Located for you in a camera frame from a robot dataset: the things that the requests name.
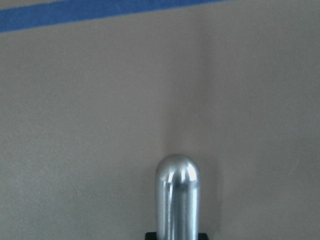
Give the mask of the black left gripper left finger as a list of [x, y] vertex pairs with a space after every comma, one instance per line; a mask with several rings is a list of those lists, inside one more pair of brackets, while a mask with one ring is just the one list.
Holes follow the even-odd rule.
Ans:
[[157, 240], [156, 232], [146, 232], [144, 235], [144, 240]]

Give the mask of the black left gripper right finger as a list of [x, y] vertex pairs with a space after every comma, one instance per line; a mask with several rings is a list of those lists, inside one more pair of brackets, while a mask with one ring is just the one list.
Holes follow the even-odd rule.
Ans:
[[198, 240], [209, 240], [209, 237], [206, 233], [199, 233], [198, 234]]

